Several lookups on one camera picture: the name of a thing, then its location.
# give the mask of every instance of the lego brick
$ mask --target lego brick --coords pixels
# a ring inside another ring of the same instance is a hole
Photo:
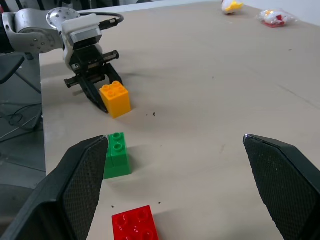
[[[100,95],[114,119],[131,111],[129,92],[120,82],[104,85],[100,88]]]
[[[150,206],[112,216],[114,240],[159,240]]]
[[[114,134],[108,135],[108,139],[113,165],[128,165],[129,159],[125,134],[123,132],[116,132]]]
[[[109,147],[104,165],[104,179],[116,178],[131,174],[125,135],[116,132],[108,135]]]

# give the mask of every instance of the wooden table surface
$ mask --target wooden table surface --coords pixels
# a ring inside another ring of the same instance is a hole
[[[113,239],[111,216],[145,205],[162,240],[282,239],[242,138],[293,144],[320,167],[320,31],[269,28],[258,12],[205,2],[124,13],[100,41],[119,51],[130,92],[132,111],[116,119],[65,86],[61,49],[41,55],[47,173],[78,142],[125,134],[133,173],[103,181],[88,240]]]

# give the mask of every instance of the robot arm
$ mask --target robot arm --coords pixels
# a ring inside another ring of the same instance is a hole
[[[97,15],[114,18],[99,22]],[[102,30],[117,26],[124,20],[117,13],[78,13],[67,7],[50,11],[23,9],[0,15],[0,53],[43,54],[63,49],[66,66],[75,73],[64,82],[68,88],[79,84],[87,98],[100,110],[107,109],[94,84],[106,79],[110,83],[120,76],[109,63],[119,58],[116,50],[103,54],[99,41]]]

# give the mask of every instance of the red lego brick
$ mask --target red lego brick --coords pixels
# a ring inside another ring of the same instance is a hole
[[[150,206],[112,216],[114,240],[159,240]]]

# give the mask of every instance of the white toy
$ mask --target white toy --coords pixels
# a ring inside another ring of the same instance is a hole
[[[281,9],[270,9],[260,12],[258,19],[268,27],[277,28],[296,21],[290,13]]]
[[[239,0],[222,0],[222,12],[224,14],[234,14],[239,12],[244,3]]]

